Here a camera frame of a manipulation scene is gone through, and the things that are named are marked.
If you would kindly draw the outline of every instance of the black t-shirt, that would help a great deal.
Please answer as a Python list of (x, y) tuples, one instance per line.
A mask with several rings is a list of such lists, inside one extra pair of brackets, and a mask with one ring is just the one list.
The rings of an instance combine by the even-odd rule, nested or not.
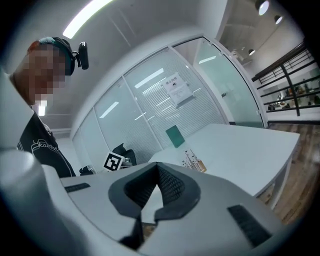
[(17, 148), (32, 153), (42, 165), (55, 168), (60, 178), (76, 176), (52, 132), (46, 130), (36, 113), (25, 127)]

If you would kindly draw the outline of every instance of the ceiling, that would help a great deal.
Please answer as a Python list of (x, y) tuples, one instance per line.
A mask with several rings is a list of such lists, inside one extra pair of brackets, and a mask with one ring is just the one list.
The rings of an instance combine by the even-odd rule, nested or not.
[(234, 0), (219, 41), (244, 65), (252, 58), (249, 50), (259, 50), (276, 31), (279, 25), (275, 24), (274, 18), (283, 13), (275, 1), (270, 3), (264, 15), (259, 16), (255, 0)]
[[(74, 51), (80, 42), (87, 42), (89, 69), (76, 67), (72, 77), (67, 77), (66, 86), (54, 91), (42, 121), (52, 130), (70, 129), (73, 116), (94, 86), (122, 56), (168, 30), (199, 23), (213, 24), (213, 15), (206, 6), (215, 2), (219, 5), (222, 1), (113, 0), (94, 14), (72, 39), (68, 39)], [(4, 70), (12, 73), (34, 40), (61, 36), (73, 17), (88, 3), (89, 0), (39, 1), (25, 16), (8, 44), (2, 59)]]

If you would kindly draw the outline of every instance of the green square sticker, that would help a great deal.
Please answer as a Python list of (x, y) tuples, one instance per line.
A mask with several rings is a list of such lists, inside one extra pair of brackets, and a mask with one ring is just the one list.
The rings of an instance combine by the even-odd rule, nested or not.
[(175, 148), (178, 148), (182, 143), (185, 142), (184, 137), (182, 136), (176, 125), (172, 126), (165, 132), (169, 136)]

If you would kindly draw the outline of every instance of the frosted glass panel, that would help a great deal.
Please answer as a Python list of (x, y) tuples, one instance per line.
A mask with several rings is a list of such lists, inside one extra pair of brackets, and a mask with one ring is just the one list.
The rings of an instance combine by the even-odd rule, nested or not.
[[(162, 86), (162, 81), (175, 72), (194, 94), (178, 107)], [(166, 130), (174, 125), (186, 138), (208, 124), (225, 124), (205, 86), (170, 49), (148, 58), (124, 77), (164, 148), (172, 145)]]
[(75, 135), (72, 139), (72, 142), (74, 145), (75, 152), (79, 158), (81, 167), (83, 168), (85, 166), (92, 165), (92, 162), (91, 162), (90, 157), (87, 153), (84, 141), (81, 137), (81, 133), (79, 132), (79, 130), (75, 133)]
[(99, 173), (103, 170), (109, 152), (105, 139), (99, 128), (95, 111), (91, 109), (80, 126), (82, 139), (94, 169)]
[(142, 164), (161, 150), (122, 79), (101, 97), (94, 109), (110, 151), (124, 143), (126, 150), (134, 151), (137, 164)]
[(215, 46), (202, 39), (195, 63), (223, 96), (236, 125), (263, 128), (258, 107), (248, 85), (234, 65)]

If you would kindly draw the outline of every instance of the white wall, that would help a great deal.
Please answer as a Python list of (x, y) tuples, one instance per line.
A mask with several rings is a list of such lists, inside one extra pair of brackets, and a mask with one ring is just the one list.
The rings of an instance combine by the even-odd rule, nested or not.
[(82, 103), (77, 113), (74, 113), (72, 122), (71, 134), (72, 138), (90, 109), (98, 101), (98, 99), (107, 91), (107, 89), (117, 81), (130, 68), (134, 67), (137, 63), (145, 59), (148, 55), (155, 51), (178, 42), (182, 39), (194, 38), (203, 35), (203, 31), (193, 25), (185, 25), (179, 28), (172, 29), (163, 34), (157, 35), (149, 39), (145, 43), (140, 44), (128, 54), (123, 56), (114, 66), (104, 75), (99, 83), (93, 88), (91, 93)]
[(253, 77), (303, 42), (304, 35), (289, 17), (285, 17), (270, 38), (252, 55), (244, 68)]
[(75, 175), (80, 176), (81, 164), (76, 154), (74, 144), (70, 138), (58, 138), (56, 140), (60, 151), (63, 153), (64, 157), (68, 160)]

